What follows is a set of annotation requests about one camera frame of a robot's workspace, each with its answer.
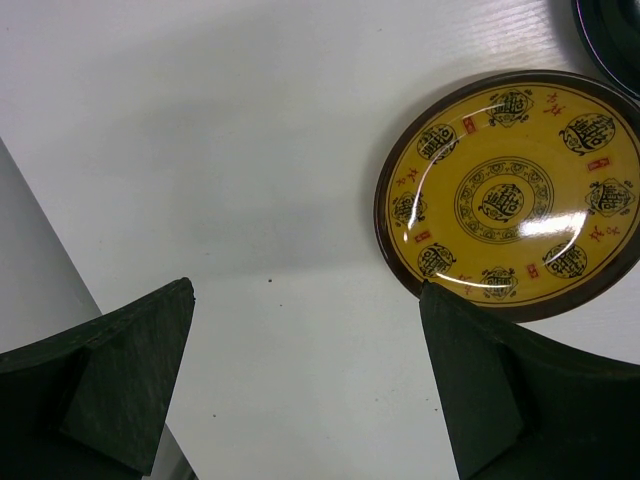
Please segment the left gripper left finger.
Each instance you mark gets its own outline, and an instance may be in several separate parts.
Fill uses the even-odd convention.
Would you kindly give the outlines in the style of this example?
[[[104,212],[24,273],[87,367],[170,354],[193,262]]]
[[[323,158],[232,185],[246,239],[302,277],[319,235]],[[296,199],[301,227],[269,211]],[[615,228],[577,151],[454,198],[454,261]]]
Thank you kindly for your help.
[[[1,356],[4,479],[151,474],[195,308],[188,278]]]

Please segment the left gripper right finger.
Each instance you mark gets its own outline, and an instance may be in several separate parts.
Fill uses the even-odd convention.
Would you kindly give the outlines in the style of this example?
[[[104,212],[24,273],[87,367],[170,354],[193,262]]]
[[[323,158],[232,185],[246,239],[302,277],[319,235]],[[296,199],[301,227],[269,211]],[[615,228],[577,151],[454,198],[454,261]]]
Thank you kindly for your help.
[[[461,479],[636,479],[639,368],[425,282],[420,315]]]

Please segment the yellow patterned plate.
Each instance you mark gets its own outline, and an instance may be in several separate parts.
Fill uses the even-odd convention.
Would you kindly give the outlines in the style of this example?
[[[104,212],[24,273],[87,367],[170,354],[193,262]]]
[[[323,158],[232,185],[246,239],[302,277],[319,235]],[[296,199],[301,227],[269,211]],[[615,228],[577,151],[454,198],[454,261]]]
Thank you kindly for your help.
[[[393,146],[374,225],[412,294],[435,283],[516,323],[568,312],[639,261],[639,106],[562,71],[466,85]]]

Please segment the black plate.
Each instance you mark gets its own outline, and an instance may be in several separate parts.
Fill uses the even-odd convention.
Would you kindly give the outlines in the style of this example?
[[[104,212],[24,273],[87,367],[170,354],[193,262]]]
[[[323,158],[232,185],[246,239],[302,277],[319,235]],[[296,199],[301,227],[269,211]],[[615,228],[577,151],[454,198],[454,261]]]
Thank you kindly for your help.
[[[571,2],[580,40],[597,68],[618,88],[639,99],[639,2]]]

